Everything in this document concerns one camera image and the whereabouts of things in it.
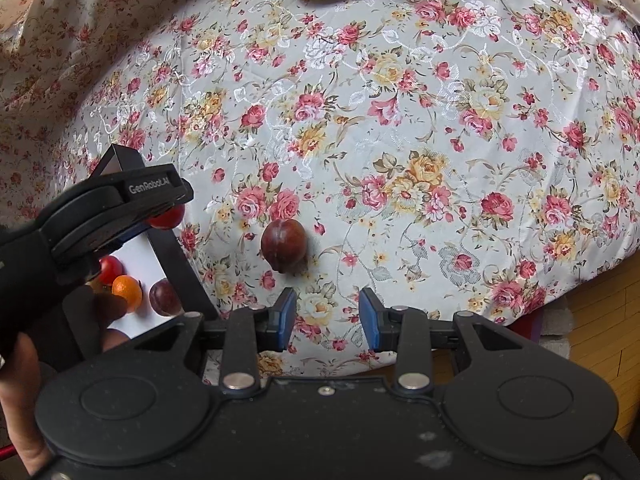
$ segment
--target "yellow fruit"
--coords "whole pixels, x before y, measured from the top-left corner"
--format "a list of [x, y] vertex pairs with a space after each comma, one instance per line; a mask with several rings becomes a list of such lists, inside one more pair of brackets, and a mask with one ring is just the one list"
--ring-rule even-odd
[[113, 280], [111, 293], [127, 300], [127, 312], [135, 311], [142, 303], [142, 289], [140, 282], [131, 276], [123, 274]]

